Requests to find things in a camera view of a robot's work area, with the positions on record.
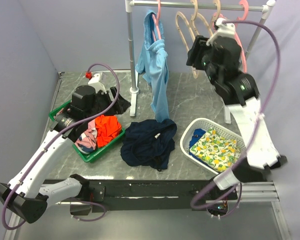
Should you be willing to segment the navy blue shorts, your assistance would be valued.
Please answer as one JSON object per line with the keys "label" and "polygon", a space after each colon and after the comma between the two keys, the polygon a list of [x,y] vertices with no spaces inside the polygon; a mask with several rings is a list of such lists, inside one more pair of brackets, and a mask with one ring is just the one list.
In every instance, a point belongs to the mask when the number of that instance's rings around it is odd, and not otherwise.
{"label": "navy blue shorts", "polygon": [[125,130],[121,158],[131,167],[149,166],[158,172],[166,170],[175,149],[173,137],[176,132],[177,125],[171,119],[132,122]]}

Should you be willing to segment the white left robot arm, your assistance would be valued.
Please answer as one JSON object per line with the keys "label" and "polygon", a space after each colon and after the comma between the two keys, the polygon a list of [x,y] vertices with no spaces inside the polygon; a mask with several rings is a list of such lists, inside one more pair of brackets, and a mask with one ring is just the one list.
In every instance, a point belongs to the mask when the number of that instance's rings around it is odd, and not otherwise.
{"label": "white left robot arm", "polygon": [[101,115],[121,115],[130,105],[120,95],[118,85],[106,91],[91,85],[79,86],[71,101],[56,112],[50,130],[28,163],[8,183],[0,183],[3,209],[32,224],[51,205],[63,200],[91,201],[90,182],[78,174],[46,187],[43,183],[64,151],[88,129],[90,121]]}

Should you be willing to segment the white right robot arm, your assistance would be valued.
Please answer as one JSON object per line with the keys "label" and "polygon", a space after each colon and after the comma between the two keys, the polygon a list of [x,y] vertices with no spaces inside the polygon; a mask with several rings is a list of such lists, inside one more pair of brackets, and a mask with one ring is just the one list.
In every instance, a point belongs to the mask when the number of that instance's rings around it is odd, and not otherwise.
{"label": "white right robot arm", "polygon": [[275,148],[261,111],[260,93],[252,75],[239,69],[241,47],[232,37],[213,41],[197,35],[187,53],[186,65],[205,71],[215,92],[234,117],[243,139],[242,161],[213,182],[225,190],[240,182],[266,180],[270,170],[281,168],[288,159]]}

